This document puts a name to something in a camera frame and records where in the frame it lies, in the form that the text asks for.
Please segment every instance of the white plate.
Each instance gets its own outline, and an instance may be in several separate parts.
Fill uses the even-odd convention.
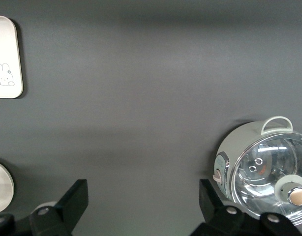
[[[0,98],[16,98],[23,91],[17,32],[0,16]]]
[[[0,164],[0,212],[9,206],[14,195],[14,183],[9,171]]]

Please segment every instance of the pot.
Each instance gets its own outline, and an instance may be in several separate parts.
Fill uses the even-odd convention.
[[[275,212],[302,223],[302,134],[289,119],[242,125],[217,153],[213,179],[229,200],[254,218]]]

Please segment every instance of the round white object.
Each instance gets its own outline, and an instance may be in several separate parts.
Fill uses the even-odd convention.
[[[9,171],[0,164],[0,212],[9,206],[14,195],[14,183]]]
[[[289,119],[244,124],[223,140],[217,153],[213,179],[229,200],[256,219],[273,212],[294,225],[302,223],[302,134]]]

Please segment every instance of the lid knob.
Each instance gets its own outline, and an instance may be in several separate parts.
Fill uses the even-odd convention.
[[[302,187],[295,187],[291,189],[288,193],[289,202],[296,205],[302,205]]]

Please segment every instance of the glass lid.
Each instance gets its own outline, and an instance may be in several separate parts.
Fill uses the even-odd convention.
[[[250,147],[231,176],[235,202],[260,216],[276,212],[302,223],[302,135],[279,134]]]

